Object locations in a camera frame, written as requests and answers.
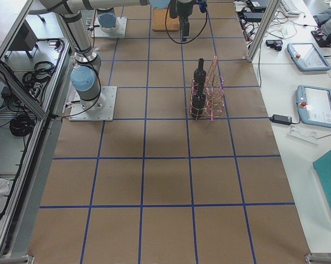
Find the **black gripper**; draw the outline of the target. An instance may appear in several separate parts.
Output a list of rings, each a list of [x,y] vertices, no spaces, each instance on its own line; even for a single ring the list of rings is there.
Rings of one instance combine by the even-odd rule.
[[[187,41],[190,31],[189,16],[193,11],[193,1],[175,1],[175,11],[178,15],[180,22],[180,32],[182,36],[182,42]]]

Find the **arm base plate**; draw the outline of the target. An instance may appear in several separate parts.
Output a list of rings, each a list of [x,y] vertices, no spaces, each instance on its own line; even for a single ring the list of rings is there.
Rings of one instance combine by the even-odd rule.
[[[127,17],[117,17],[115,27],[100,27],[98,19],[95,19],[94,29],[91,36],[106,39],[124,39],[126,32]]]
[[[108,121],[111,122],[114,116],[115,101],[117,97],[116,86],[102,86],[101,94],[97,101],[81,101],[78,92],[75,92],[69,120],[73,122]]]

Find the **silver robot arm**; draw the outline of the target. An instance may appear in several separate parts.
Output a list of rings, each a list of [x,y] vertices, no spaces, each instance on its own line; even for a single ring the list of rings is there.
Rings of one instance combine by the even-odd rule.
[[[115,7],[146,6],[151,5],[156,9],[166,9],[166,18],[179,19],[181,44],[191,41],[189,37],[190,23],[189,16],[192,14],[193,6],[199,4],[204,8],[206,2],[199,1],[41,1],[48,12],[54,12],[62,22],[62,29],[67,33],[67,37],[75,49],[75,60],[78,64],[89,64],[98,57],[92,48],[87,33],[84,31],[82,22],[82,10],[106,10]]]
[[[115,16],[114,8],[96,9],[96,12],[101,30],[108,34],[115,33],[116,29],[119,27],[119,22]]]

